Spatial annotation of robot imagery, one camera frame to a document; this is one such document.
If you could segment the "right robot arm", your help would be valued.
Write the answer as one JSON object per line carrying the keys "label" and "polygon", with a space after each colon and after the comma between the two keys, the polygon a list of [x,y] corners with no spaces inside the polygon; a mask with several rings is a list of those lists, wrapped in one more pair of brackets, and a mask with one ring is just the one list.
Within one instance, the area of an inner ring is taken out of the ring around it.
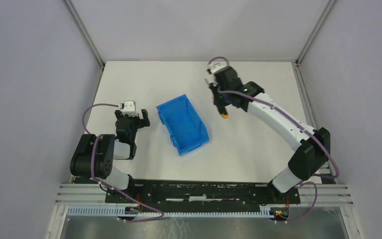
{"label": "right robot arm", "polygon": [[330,132],[315,129],[286,112],[255,82],[243,83],[234,68],[226,63],[211,63],[207,72],[213,77],[208,87],[219,114],[226,118],[226,107],[232,105],[262,120],[294,151],[292,157],[269,186],[284,194],[311,178],[330,160]]}

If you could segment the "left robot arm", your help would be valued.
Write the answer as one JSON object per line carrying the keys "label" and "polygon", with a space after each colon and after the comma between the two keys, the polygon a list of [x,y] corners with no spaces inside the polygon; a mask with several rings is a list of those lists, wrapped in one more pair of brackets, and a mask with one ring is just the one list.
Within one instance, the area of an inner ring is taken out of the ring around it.
{"label": "left robot arm", "polygon": [[132,160],[139,129],[150,126],[148,112],[115,111],[115,134],[83,134],[70,162],[75,177],[96,179],[111,189],[131,188],[132,176],[114,167],[114,160]]}

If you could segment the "yellow black screwdriver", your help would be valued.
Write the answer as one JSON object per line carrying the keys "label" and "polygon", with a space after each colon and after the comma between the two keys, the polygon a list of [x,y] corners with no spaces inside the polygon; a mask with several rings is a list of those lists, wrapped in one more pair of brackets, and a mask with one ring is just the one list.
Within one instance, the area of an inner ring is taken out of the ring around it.
{"label": "yellow black screwdriver", "polygon": [[[211,82],[209,82],[207,78],[205,78],[204,81],[205,81],[205,83],[208,85],[208,88],[209,88],[209,83],[211,83]],[[219,92],[219,90],[220,90],[220,89],[219,89],[219,86],[218,86],[218,96],[222,96],[222,94]],[[228,113],[227,113],[226,115],[221,115],[221,117],[222,117],[223,119],[228,118]]]}

